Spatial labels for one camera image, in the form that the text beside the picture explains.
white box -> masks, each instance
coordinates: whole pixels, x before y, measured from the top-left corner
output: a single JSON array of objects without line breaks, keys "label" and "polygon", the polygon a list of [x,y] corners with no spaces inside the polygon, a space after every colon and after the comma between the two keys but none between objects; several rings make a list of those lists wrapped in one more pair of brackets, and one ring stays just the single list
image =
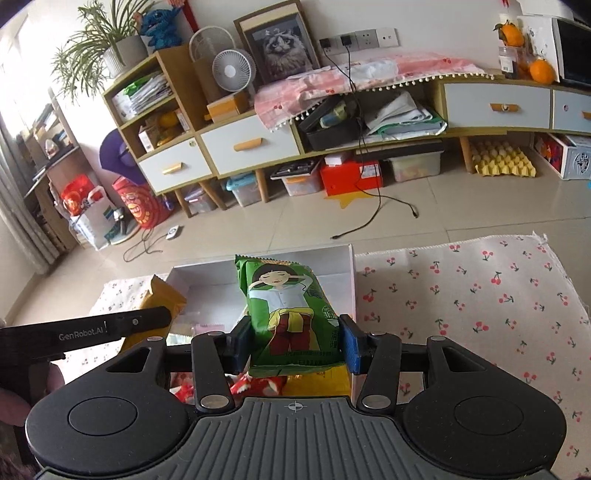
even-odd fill
[{"label": "white box", "polygon": [[[355,260],[351,245],[262,256],[310,267],[336,314],[348,314],[355,320]],[[246,297],[238,286],[234,257],[174,267],[166,282],[187,299],[172,333],[193,336],[211,330],[230,332],[244,315]]]},{"label": "white box", "polygon": [[591,138],[538,132],[531,147],[563,180],[591,179]]}]

white drawer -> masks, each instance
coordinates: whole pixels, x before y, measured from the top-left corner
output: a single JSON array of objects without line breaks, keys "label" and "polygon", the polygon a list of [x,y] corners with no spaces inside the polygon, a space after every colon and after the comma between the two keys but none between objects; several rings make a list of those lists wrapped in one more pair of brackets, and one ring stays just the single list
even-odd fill
[{"label": "white drawer", "polygon": [[[300,154],[289,126],[269,132],[256,115],[205,132],[201,138],[220,175]],[[262,138],[259,146],[234,150],[235,145],[256,138]]]},{"label": "white drawer", "polygon": [[554,130],[591,133],[591,96],[554,90]]},{"label": "white drawer", "polygon": [[[180,170],[164,173],[179,162],[183,164]],[[194,138],[146,158],[139,162],[139,167],[156,194],[212,175]]]},{"label": "white drawer", "polygon": [[[491,83],[446,83],[445,95],[450,128],[550,128],[551,90],[547,88]],[[510,110],[516,111],[497,112],[493,106],[497,108],[499,104],[511,106]]]}]

cartoon girl illustration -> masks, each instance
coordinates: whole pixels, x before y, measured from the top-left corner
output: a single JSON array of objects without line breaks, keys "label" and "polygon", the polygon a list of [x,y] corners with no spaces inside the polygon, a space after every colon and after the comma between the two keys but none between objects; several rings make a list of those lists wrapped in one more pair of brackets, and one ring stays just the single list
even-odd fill
[{"label": "cartoon girl illustration", "polygon": [[[320,350],[316,334],[311,328],[312,310],[304,292],[312,285],[307,275],[297,275],[286,265],[264,264],[256,269],[248,287],[248,297],[265,300],[269,305],[269,330],[274,330],[269,343],[271,355],[285,355],[292,351]],[[262,286],[271,286],[262,290]]]}]

plastic storage box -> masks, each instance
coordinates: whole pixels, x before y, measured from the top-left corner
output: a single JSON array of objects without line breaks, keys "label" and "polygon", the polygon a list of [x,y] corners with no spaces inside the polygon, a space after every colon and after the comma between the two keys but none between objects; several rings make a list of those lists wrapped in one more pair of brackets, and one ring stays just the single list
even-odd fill
[{"label": "plastic storage box", "polygon": [[185,201],[189,203],[189,210],[195,215],[196,213],[207,213],[215,210],[217,205],[209,197],[202,188],[191,191],[186,197]]},{"label": "plastic storage box", "polygon": [[394,178],[396,181],[407,181],[439,175],[442,153],[443,150],[390,158],[394,168]]},{"label": "plastic storage box", "polygon": [[318,160],[301,160],[282,166],[271,175],[271,180],[279,179],[283,180],[283,185],[285,185],[290,197],[308,195],[324,190]]},{"label": "plastic storage box", "polygon": [[230,177],[226,183],[226,190],[234,194],[241,207],[261,201],[256,175],[252,172]]}]

yellow egg carton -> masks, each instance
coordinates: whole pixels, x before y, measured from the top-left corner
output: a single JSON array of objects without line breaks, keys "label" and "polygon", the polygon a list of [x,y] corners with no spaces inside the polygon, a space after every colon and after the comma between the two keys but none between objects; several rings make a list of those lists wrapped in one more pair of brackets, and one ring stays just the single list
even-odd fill
[{"label": "yellow egg carton", "polygon": [[470,144],[472,161],[476,171],[483,177],[515,175],[535,177],[535,167],[519,147],[509,142],[479,142]]}]

